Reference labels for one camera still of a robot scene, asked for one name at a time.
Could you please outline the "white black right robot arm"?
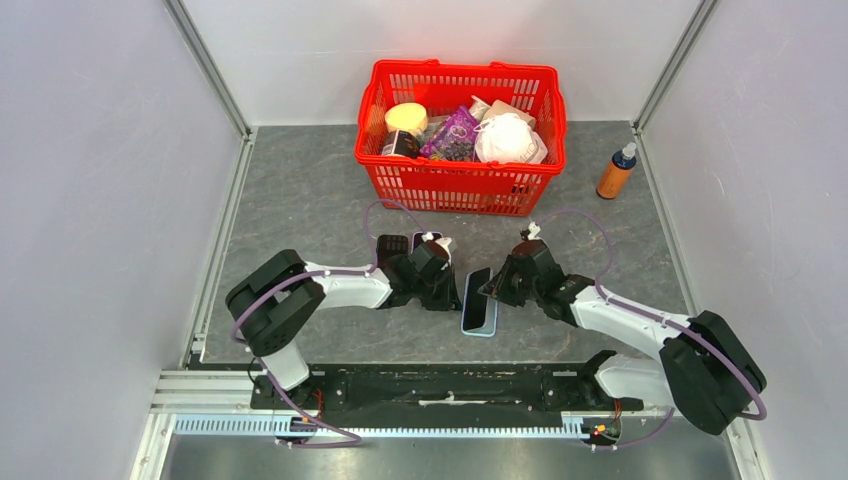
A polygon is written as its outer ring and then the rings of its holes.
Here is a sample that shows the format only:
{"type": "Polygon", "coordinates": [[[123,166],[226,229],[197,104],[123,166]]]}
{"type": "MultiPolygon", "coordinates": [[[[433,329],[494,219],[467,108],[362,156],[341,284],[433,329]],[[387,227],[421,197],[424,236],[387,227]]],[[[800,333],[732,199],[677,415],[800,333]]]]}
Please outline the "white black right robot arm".
{"type": "Polygon", "coordinates": [[[616,295],[595,279],[567,274],[539,239],[516,246],[480,294],[511,307],[535,303],[547,317],[611,337],[641,352],[593,357],[577,382],[579,400],[601,409],[614,399],[671,407],[718,435],[739,418],[762,421],[767,379],[719,314],[674,314],[616,295]]]}

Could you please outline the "lilac phone case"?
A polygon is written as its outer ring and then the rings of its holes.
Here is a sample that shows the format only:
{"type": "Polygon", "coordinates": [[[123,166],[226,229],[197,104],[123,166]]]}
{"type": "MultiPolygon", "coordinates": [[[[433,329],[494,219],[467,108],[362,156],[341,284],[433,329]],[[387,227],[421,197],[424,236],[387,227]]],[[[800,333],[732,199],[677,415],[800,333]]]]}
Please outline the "lilac phone case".
{"type": "Polygon", "coordinates": [[[427,241],[437,240],[441,237],[439,232],[419,231],[413,234],[411,251],[414,252],[421,244],[427,241]]]}

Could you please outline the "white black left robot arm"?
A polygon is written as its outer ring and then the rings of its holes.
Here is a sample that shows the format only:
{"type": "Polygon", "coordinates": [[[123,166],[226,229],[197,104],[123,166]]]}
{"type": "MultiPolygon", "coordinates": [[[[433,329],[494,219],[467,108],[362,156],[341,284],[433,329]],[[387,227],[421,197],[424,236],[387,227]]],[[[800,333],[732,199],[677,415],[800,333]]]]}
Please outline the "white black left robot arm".
{"type": "Polygon", "coordinates": [[[232,338],[243,343],[276,381],[275,394],[290,408],[314,393],[296,336],[317,311],[345,307],[392,309],[412,300],[427,311],[458,311],[450,237],[424,234],[409,252],[396,251],[375,264],[331,267],[282,250],[225,297],[235,322],[232,338]]]}

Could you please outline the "black phone case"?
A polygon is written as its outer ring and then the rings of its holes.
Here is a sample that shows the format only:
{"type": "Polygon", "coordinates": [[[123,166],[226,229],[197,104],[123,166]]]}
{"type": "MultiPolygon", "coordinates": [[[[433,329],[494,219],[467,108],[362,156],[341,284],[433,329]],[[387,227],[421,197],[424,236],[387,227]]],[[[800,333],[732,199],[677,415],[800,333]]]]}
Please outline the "black phone case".
{"type": "Polygon", "coordinates": [[[377,237],[377,264],[382,268],[389,259],[410,252],[410,240],[405,235],[381,234],[377,237]]]}

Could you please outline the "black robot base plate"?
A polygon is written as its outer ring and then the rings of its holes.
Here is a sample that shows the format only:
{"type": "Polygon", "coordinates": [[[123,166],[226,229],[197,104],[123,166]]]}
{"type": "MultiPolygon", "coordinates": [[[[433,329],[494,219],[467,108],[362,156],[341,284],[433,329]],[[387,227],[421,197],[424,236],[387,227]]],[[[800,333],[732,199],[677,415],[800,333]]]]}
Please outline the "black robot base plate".
{"type": "Polygon", "coordinates": [[[315,364],[288,395],[344,429],[555,427],[563,412],[644,408],[582,363],[315,364]]]}

